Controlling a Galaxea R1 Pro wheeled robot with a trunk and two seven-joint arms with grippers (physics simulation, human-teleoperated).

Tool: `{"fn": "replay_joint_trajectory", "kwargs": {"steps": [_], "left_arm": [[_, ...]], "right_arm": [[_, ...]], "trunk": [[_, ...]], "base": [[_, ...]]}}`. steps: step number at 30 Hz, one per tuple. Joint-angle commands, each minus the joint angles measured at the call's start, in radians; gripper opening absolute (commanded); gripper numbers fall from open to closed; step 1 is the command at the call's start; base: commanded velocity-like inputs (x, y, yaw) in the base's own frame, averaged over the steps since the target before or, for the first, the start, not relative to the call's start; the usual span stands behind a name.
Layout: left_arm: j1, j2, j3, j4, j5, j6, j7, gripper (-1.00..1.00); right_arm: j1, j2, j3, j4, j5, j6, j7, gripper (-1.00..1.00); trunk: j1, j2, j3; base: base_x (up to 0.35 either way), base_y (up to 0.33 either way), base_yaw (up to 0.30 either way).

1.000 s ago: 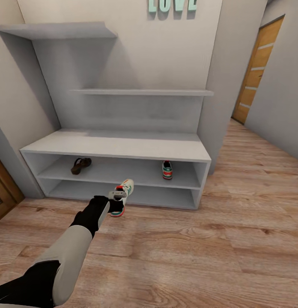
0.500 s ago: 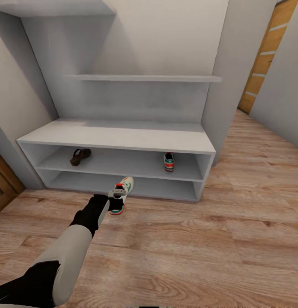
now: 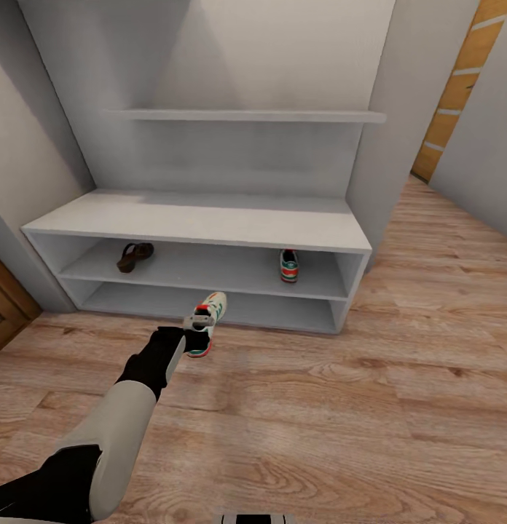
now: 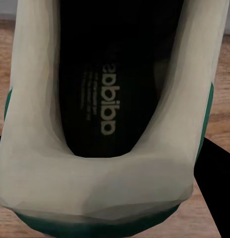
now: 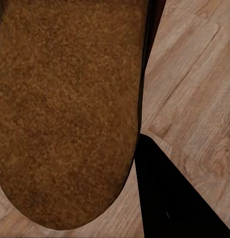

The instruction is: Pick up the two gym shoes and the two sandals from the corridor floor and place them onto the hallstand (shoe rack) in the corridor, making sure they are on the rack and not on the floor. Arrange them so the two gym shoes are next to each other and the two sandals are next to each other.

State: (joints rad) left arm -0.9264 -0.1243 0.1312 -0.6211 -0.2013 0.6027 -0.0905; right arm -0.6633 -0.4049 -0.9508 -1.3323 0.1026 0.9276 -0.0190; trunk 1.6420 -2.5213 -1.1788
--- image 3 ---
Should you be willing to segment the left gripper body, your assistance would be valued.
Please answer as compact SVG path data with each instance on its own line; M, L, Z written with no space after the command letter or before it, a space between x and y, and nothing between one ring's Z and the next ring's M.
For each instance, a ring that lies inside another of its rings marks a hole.
M185 330L190 336L190 346L185 352L191 350L206 350L208 349L208 332L196 332L193 330Z

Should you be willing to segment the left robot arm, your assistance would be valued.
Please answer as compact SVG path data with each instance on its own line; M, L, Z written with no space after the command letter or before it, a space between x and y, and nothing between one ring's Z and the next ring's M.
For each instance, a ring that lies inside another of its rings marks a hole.
M160 326L85 419L37 471L0 485L0 524L93 524L111 517L131 478L161 389L184 352L208 349L208 315Z

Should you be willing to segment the gym shoe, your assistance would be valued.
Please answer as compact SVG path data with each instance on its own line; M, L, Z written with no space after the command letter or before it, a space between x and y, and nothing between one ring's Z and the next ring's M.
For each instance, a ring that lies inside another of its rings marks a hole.
M281 279L287 283L297 281L298 274L298 256L295 250L281 248L278 251Z
M227 297L224 293L211 294L201 306L194 309L193 315L208 315L215 319L215 324L223 318L226 311ZM204 357L211 349L211 336L213 334L213 327L195 326L196 332L208 332L208 349L206 350L191 350L186 352L190 357Z

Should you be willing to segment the sandal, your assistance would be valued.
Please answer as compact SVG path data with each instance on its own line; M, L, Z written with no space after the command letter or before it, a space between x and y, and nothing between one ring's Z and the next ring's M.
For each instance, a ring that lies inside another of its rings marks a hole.
M130 247L131 251L129 252ZM135 268L135 264L139 260L146 260L152 257L154 253L154 245L148 242L141 242L140 244L127 244L123 250L122 260L117 263L117 268L122 273L131 273Z

